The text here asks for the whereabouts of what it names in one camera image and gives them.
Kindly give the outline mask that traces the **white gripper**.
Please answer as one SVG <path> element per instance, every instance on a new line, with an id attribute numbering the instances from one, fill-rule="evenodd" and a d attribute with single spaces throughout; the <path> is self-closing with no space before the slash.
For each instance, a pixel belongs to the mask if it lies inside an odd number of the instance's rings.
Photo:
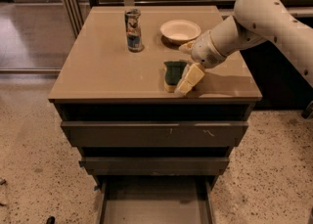
<path id="1" fill-rule="evenodd" d="M 203 79 L 205 68 L 214 68 L 226 58 L 218 52 L 211 39 L 210 31 L 200 35 L 195 41 L 182 44 L 178 50 L 192 56 L 196 62 L 186 65 L 174 93 L 179 97 L 186 96 Z"/>

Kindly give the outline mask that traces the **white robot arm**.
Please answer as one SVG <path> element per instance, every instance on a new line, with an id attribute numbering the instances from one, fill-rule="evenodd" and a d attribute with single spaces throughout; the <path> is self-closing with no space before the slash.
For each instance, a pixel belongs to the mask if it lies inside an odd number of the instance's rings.
<path id="1" fill-rule="evenodd" d="M 236 0 L 231 16 L 179 47 L 194 62 L 185 67 L 175 93 L 187 95 L 207 68 L 217 67 L 234 52 L 266 40 L 313 85 L 313 28 L 294 18 L 280 0 Z"/>

